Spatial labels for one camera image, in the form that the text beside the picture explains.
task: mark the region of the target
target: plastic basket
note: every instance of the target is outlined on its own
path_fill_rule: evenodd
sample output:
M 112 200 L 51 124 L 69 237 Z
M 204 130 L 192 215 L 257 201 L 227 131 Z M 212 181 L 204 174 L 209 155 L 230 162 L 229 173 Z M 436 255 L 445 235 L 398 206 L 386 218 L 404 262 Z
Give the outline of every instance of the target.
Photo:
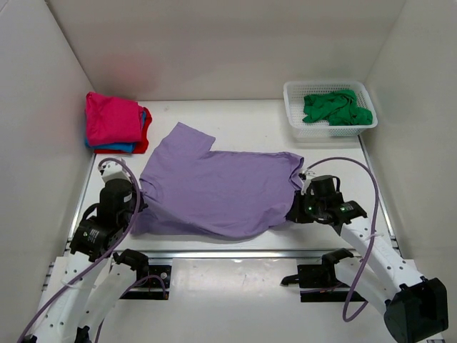
M 357 95 L 357 105 L 369 109 L 373 114 L 371 125 L 330 126 L 328 121 L 317 121 L 307 124 L 303 122 L 305 114 L 304 97 L 308 94 L 326 94 L 341 89 L 352 89 Z M 293 128 L 296 139 L 326 138 L 341 136 L 357 136 L 366 129 L 378 124 L 376 111 L 371 103 L 365 86 L 358 81 L 290 81 L 284 84 L 284 104 L 288 122 Z

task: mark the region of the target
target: purple fabric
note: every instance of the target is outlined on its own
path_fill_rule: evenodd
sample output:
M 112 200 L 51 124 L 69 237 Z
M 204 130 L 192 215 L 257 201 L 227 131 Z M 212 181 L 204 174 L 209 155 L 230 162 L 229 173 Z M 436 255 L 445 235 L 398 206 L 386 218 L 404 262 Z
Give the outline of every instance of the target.
M 286 221 L 303 157 L 210 151 L 214 137 L 178 123 L 140 182 L 148 208 L 132 234 L 204 234 L 244 239 Z

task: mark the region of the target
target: folded clothes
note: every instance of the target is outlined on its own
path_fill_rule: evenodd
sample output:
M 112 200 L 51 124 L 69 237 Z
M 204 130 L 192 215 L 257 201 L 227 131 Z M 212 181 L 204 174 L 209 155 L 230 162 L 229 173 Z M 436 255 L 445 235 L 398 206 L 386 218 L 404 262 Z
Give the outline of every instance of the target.
M 305 96 L 303 118 L 305 123 L 327 120 L 330 125 L 370 125 L 373 115 L 368 109 L 357 106 L 354 91 L 344 89 L 328 94 Z
M 146 107 L 143 107 L 144 114 L 146 115 L 143 123 L 143 129 L 141 130 L 141 141 L 135 143 L 133 151 L 125 151 L 121 149 L 95 149 L 96 154 L 144 154 L 148 149 L 148 128 L 149 124 L 152 122 L 151 113 Z
M 146 111 L 143 110 L 143 114 L 141 115 L 141 128 L 143 128 L 144 123 L 146 121 Z M 89 140 L 87 139 L 87 136 L 84 138 L 84 143 L 86 144 L 87 147 L 92 148 L 92 149 L 110 149 L 110 150 L 117 150 L 117 151 L 122 151 L 126 152 L 128 154 L 131 154 L 136 145 L 138 143 L 111 143 L 111 144 L 101 144 L 101 145 L 96 145 L 96 146 L 91 146 L 89 144 Z
M 303 157 L 210 151 L 216 139 L 178 123 L 141 173 L 143 210 L 132 234 L 246 239 L 286 222 Z
M 141 113 L 135 101 L 90 91 L 86 96 L 86 136 L 90 146 L 141 141 Z

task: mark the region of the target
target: white wall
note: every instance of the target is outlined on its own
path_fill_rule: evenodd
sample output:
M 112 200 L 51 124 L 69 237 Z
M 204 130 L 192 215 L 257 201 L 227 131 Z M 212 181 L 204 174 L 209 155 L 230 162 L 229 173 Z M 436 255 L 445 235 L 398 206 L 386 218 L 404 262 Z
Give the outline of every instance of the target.
M 400 246 L 448 287 L 457 342 L 457 3 L 408 0 L 368 77 L 379 125 L 364 136 Z
M 97 91 L 282 99 L 285 81 L 364 80 L 404 0 L 49 0 Z
M 15 342 L 61 254 L 90 155 L 86 75 L 42 0 L 0 0 L 0 342 Z

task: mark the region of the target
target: crumpled green fabric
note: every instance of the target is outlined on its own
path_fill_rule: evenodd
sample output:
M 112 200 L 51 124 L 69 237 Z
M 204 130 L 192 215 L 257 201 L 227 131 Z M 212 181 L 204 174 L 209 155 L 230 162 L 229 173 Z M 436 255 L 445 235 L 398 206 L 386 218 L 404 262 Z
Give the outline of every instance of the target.
M 328 120 L 334 125 L 370 125 L 373 115 L 368 109 L 357 107 L 354 91 L 344 89 L 328 94 L 310 94 L 305 96 L 305 123 Z

